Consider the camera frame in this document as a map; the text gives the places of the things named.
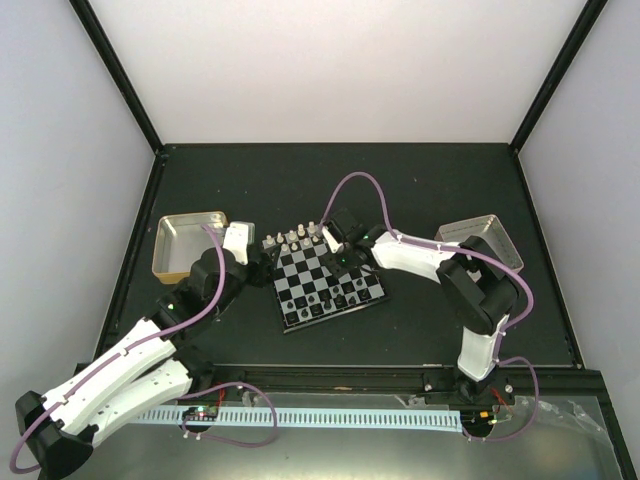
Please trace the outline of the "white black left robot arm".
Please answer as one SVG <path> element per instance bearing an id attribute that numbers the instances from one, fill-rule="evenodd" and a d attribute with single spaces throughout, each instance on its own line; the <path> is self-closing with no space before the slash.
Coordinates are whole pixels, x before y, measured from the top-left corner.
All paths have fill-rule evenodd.
<path id="1" fill-rule="evenodd" d="M 256 246 L 205 251 L 157 309 L 93 363 L 44 394 L 29 391 L 16 401 L 20 440 L 13 452 L 29 448 L 41 478 L 63 479 L 110 435 L 158 405 L 247 388 L 241 380 L 216 382 L 194 340 L 245 287 L 268 284 L 272 264 L 271 253 Z"/>

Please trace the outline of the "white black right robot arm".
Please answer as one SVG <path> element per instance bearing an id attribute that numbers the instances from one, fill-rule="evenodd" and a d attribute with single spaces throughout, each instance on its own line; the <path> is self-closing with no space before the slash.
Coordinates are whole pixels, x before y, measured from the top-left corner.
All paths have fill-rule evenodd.
<path id="1" fill-rule="evenodd" d="M 347 209 L 321 220 L 321 237 L 328 245 L 321 260 L 335 275 L 368 266 L 407 272 L 440 285 L 462 326 L 453 381 L 456 395 L 470 404 L 490 392 L 498 343 L 519 291 L 484 239 L 470 236 L 463 243 L 439 243 L 389 226 L 368 228 Z"/>

